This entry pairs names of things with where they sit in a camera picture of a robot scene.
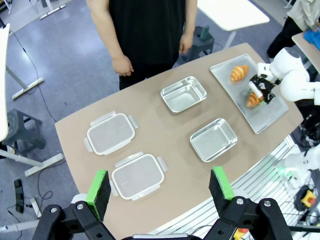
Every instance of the beige shirt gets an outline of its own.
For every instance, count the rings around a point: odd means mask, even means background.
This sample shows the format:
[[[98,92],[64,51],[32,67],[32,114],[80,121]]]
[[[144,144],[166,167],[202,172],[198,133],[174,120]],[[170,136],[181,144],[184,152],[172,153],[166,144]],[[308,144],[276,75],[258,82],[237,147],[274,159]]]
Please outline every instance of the beige shirt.
[[[314,29],[320,17],[320,0],[297,0],[287,14],[302,31]]]

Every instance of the metal tray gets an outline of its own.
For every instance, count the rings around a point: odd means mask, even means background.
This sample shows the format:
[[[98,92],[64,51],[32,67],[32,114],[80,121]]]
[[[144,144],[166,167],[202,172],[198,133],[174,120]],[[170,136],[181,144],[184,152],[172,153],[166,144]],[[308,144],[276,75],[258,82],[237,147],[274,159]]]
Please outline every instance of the metal tray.
[[[249,72],[240,82],[232,82],[230,80],[230,74],[237,65],[248,65]],[[269,104],[262,102],[255,108],[248,108],[246,106],[248,96],[251,92],[249,81],[257,74],[257,64],[248,54],[240,55],[212,66],[210,71],[229,94],[256,134],[261,133],[288,111],[288,106],[285,101],[274,89],[272,92],[275,94],[275,98],[272,99]]]
[[[190,137],[200,159],[211,162],[237,143],[237,136],[223,118],[218,118]]]
[[[173,113],[180,113],[206,99],[207,92],[194,76],[189,76],[163,88],[161,97]]]

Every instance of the red button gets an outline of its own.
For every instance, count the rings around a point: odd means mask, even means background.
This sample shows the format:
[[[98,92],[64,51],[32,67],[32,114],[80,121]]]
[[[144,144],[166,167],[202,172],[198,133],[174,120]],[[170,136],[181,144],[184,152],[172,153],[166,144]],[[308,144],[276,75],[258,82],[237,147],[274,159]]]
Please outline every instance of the red button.
[[[246,228],[239,228],[238,229],[239,233],[243,233],[243,234],[246,234],[247,232],[249,232],[249,229],[246,229]]]
[[[314,205],[316,203],[316,200],[312,197],[309,197],[308,199],[308,202],[311,204],[311,205]]]

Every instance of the blue cloth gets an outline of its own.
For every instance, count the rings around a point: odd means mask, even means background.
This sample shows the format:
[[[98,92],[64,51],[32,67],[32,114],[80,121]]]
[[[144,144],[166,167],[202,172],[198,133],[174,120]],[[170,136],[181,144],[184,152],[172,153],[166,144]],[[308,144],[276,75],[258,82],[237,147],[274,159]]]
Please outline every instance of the blue cloth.
[[[320,50],[320,31],[309,30],[304,34],[304,39]]]

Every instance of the bolt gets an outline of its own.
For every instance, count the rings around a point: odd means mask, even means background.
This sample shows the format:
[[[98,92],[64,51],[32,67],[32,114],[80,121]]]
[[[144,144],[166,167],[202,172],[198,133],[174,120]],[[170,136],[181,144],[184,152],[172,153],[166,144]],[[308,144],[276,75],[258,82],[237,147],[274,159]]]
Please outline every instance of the bolt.
[[[236,203],[239,204],[239,205],[242,205],[242,204],[244,204],[244,201],[241,198],[238,198],[236,200]]]
[[[84,208],[84,205],[83,204],[79,204],[78,206],[76,206],[77,209],[81,210]]]
[[[264,201],[264,205],[265,205],[266,207],[270,207],[270,206],[271,206],[271,202],[270,202],[270,201]]]

